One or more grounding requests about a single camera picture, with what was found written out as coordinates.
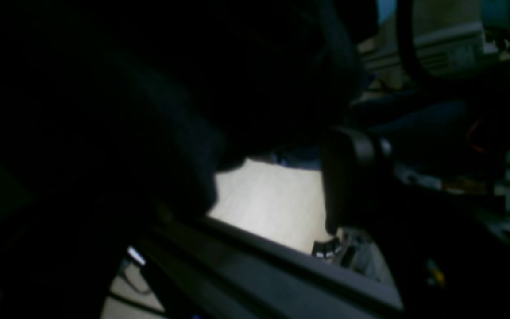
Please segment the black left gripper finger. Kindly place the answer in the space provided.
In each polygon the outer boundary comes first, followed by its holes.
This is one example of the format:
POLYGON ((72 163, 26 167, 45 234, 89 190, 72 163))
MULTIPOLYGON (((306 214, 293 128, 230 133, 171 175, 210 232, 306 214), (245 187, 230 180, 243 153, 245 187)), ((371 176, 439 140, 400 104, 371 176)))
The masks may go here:
POLYGON ((510 319, 510 220, 464 195, 405 184, 390 143, 350 128, 321 143, 326 230, 375 241, 407 319, 510 319))

